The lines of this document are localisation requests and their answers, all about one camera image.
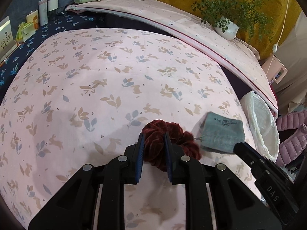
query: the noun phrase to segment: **white cable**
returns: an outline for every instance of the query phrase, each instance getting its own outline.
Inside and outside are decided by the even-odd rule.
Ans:
[[[286,14],[285,14],[285,19],[284,19],[284,24],[283,24],[283,26],[282,26],[282,30],[281,30],[281,33],[280,33],[279,39],[278,39],[277,43],[276,43],[276,44],[274,44],[274,46],[273,46],[273,57],[272,57],[271,62],[270,62],[270,64],[269,64],[269,68],[268,68],[268,70],[267,70],[266,75],[267,75],[267,74],[268,74],[268,72],[269,72],[269,69],[270,69],[270,67],[271,67],[272,61],[273,61],[273,59],[274,59],[274,56],[275,56],[275,53],[276,53],[276,50],[277,50],[278,43],[279,43],[279,41],[280,41],[280,38],[281,38],[282,33],[283,33],[283,31],[284,31],[284,28],[285,28],[285,22],[286,22],[286,17],[287,17],[287,12],[288,12],[288,7],[289,7],[289,0],[288,0],[288,2],[287,2],[287,8],[286,8]]]

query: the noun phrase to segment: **red velvet scrunchie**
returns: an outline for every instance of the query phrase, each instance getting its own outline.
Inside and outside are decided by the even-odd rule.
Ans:
[[[199,146],[194,143],[193,135],[183,132],[177,123],[166,123],[163,120],[154,120],[142,129],[145,138],[144,161],[166,172],[163,134],[168,132],[171,143],[180,145],[189,157],[201,159]]]

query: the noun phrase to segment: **silver screw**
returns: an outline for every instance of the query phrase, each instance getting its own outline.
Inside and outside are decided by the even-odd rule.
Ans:
[[[125,155],[118,157],[118,161],[120,161],[120,162],[127,161],[127,159],[128,159],[128,157],[126,157]]]
[[[92,169],[92,165],[90,165],[90,164],[86,164],[86,165],[83,166],[84,171],[90,171],[91,169]]]
[[[226,170],[226,166],[225,166],[224,164],[222,164],[222,163],[219,163],[216,167],[217,167],[217,169],[220,170],[220,171]]]
[[[184,161],[184,162],[188,162],[188,161],[191,160],[191,158],[189,156],[182,156],[181,160]]]

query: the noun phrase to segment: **pink blanket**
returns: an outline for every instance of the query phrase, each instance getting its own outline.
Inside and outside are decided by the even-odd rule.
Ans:
[[[227,41],[201,19],[156,0],[101,0],[68,9],[115,14],[162,29],[205,53],[251,87],[278,116],[277,101],[252,51],[236,39]]]
[[[207,55],[178,39],[138,30],[86,29],[48,38],[18,72],[0,106],[0,193],[28,227],[84,164],[107,164],[134,144],[152,120],[179,123],[200,136],[208,111],[243,121],[228,79]],[[226,164],[255,194],[250,168],[235,155],[202,153]],[[185,224],[185,188],[145,163],[125,186],[126,227]]]

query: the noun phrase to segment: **green leaves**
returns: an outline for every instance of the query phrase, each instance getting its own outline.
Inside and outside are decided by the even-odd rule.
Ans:
[[[239,26],[241,32],[248,34],[248,43],[255,35],[257,28],[257,37],[259,40],[264,35],[271,39],[273,19],[267,17],[261,9],[268,0],[199,0],[192,4],[192,10],[199,10],[202,15],[202,22],[210,23],[214,27],[219,26],[222,32],[228,27],[226,20],[229,19]]]

